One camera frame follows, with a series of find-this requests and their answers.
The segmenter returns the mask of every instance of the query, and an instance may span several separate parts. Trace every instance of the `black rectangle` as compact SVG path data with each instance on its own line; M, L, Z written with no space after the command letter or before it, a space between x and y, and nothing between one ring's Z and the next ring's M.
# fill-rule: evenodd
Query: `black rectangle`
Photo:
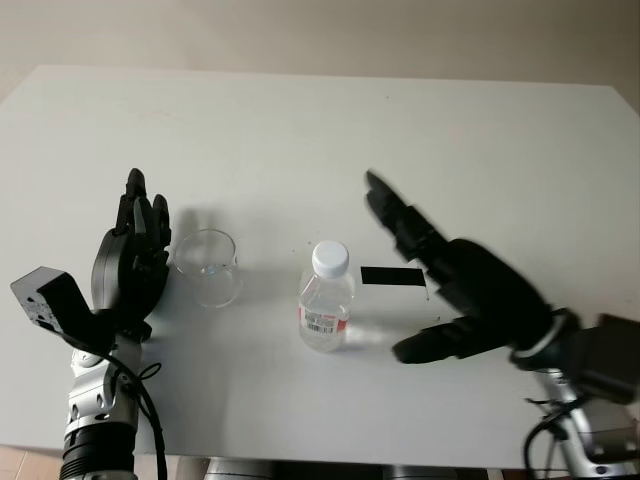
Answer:
M360 267L360 273L365 285L426 286L419 268Z

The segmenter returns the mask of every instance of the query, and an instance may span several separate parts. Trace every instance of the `white tabletop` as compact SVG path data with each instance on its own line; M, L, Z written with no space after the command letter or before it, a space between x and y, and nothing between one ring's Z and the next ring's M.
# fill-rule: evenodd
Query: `white tabletop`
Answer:
M347 348L299 339L322 239L351 268L401 266L363 201L374 167L447 235L475 239L593 322L640 310L640 122L610 87L41 67L0 105L0 444L60 448L71 348L8 285L46 265L90 298L131 167L176 242L216 227L246 288L194 304L172 270L145 363L167 453L517 467L541 396L498 350L426 366L397 340L455 313L420 288L359 285ZM146 423L140 452L153 451Z

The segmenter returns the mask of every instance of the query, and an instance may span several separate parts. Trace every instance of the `tile floor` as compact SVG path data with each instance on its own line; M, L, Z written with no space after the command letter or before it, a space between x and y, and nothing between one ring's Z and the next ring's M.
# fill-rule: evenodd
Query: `tile floor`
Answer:
M177 478L178 460L179 457L167 457L169 480ZM61 464L58 457L0 446L0 480L58 480ZM135 472L139 480L155 480L155 456L137 456Z

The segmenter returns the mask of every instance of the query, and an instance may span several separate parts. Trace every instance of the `robotic hand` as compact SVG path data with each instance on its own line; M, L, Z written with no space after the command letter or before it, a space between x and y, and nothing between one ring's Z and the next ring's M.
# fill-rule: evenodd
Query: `robotic hand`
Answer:
M31 321L75 348L60 480L135 480L138 409L153 428L158 478L167 477L160 420L138 371L141 343L151 334L145 318L169 273L170 241L167 201L157 195L152 206L144 175L133 169L93 265L93 311L59 270L40 267L11 284Z
M576 478L637 477L640 447L624 404L640 383L640 323L601 317L582 330L571 311L551 311L540 294L489 251L469 240L447 241L371 171L367 202L407 260L418 260L438 293L465 316L422 330L393 347L402 363L465 358L508 345L510 360L535 371L552 410L529 434L529 448L549 430Z

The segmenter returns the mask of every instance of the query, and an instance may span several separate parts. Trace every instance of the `floor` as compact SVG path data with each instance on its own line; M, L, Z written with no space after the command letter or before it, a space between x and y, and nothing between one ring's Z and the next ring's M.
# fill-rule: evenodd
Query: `floor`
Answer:
M179 459L176 456L167 457L168 480L192 480L177 476ZM58 457L0 446L0 480L58 480L61 465L62 460ZM137 456L135 472L139 480L155 480L156 457Z
M36 65L73 64L603 84L640 111L638 0L2 0L0 12L0 102ZM137 459L142 480L154 462ZM54 480L59 466L0 447L0 480ZM175 478L178 458L169 466Z

